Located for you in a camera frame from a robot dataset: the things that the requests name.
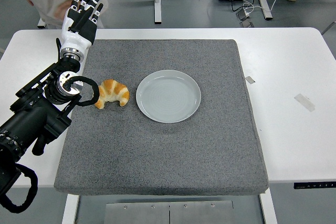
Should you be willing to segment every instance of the black robotic arm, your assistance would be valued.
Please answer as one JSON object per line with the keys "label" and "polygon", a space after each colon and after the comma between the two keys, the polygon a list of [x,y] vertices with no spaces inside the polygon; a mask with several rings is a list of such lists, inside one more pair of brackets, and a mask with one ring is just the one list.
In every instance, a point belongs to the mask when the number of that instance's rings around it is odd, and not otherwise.
{"label": "black robotic arm", "polygon": [[[93,44],[102,4],[99,0],[73,0],[62,28],[61,45],[57,39],[58,61],[16,93],[18,100],[10,110],[14,115],[0,126],[0,204],[14,213],[25,211],[37,193],[35,172],[17,164],[35,142],[32,153],[42,155],[44,147],[57,139],[71,124],[68,114],[76,106],[88,106],[99,98],[98,85],[91,79],[78,76],[80,62]],[[80,102],[83,82],[92,86],[93,98]],[[65,104],[60,111],[54,104]],[[31,180],[26,201],[15,206],[6,196],[20,174]]]}

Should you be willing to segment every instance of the gray felt mat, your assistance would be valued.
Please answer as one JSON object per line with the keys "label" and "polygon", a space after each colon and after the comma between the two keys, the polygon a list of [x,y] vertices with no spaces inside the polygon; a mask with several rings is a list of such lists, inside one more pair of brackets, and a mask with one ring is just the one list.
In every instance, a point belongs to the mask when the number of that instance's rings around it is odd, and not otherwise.
{"label": "gray felt mat", "polygon": [[[137,106],[136,88],[163,69],[198,83],[187,120],[164,124]],[[256,195],[265,163],[234,40],[96,40],[83,76],[125,84],[128,104],[75,108],[55,188],[75,195]],[[86,88],[83,99],[91,99]]]}

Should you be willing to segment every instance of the black cable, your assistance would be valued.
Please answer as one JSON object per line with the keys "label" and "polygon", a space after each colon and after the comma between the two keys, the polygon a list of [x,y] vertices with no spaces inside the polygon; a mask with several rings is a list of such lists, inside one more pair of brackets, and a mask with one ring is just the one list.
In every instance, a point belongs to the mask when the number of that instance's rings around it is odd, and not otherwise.
{"label": "black cable", "polygon": [[20,164],[15,164],[15,166],[25,175],[25,177],[30,178],[31,187],[28,191],[27,198],[25,202],[21,206],[17,206],[12,203],[12,201],[7,197],[7,195],[1,195],[0,197],[0,204],[6,208],[8,211],[19,214],[23,211],[25,211],[30,204],[33,202],[36,194],[37,194],[37,176],[35,172],[28,167]]}
{"label": "black cable", "polygon": [[69,78],[64,84],[63,84],[63,88],[65,90],[70,89],[70,86],[75,82],[75,81],[82,81],[84,83],[87,83],[88,85],[90,85],[93,89],[93,97],[91,100],[89,101],[85,101],[85,102],[78,102],[77,105],[81,106],[81,107],[85,107],[85,106],[89,106],[89,105],[93,105],[96,102],[98,102],[99,99],[99,87],[96,84],[95,81],[84,77],[84,76],[74,76]]}
{"label": "black cable", "polygon": [[233,1],[231,1],[231,9],[232,9],[232,11],[233,12],[235,12],[235,11],[237,11],[237,10],[240,10],[240,9],[242,9],[242,8],[244,8],[244,7],[246,7],[246,8],[249,8],[249,7],[251,7],[253,4],[254,4],[254,0],[252,0],[252,5],[247,5],[247,6],[241,6],[241,7],[238,7],[237,9],[235,9],[235,10],[233,10],[233,4],[232,4],[232,2]]}

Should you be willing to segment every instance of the ceramic plate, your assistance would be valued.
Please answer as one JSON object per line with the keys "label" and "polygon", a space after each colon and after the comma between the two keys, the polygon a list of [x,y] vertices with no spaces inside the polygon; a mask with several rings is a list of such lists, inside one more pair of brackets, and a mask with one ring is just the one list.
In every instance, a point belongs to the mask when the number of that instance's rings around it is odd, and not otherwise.
{"label": "ceramic plate", "polygon": [[176,70],[161,70],[145,77],[136,91],[140,110],[161,123],[176,123],[195,113],[201,91],[193,78]]}

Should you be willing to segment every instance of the white tape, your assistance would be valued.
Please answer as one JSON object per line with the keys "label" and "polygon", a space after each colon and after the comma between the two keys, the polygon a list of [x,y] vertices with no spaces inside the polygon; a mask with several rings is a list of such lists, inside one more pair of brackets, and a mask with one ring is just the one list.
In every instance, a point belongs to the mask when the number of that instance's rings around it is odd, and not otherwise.
{"label": "white tape", "polygon": [[294,97],[294,99],[297,100],[299,103],[301,103],[310,112],[315,110],[315,105],[311,101],[309,101],[308,98],[304,97],[302,94],[298,94],[296,97]]}
{"label": "white tape", "polygon": [[251,76],[246,77],[245,80],[247,80],[250,84],[255,83]]}

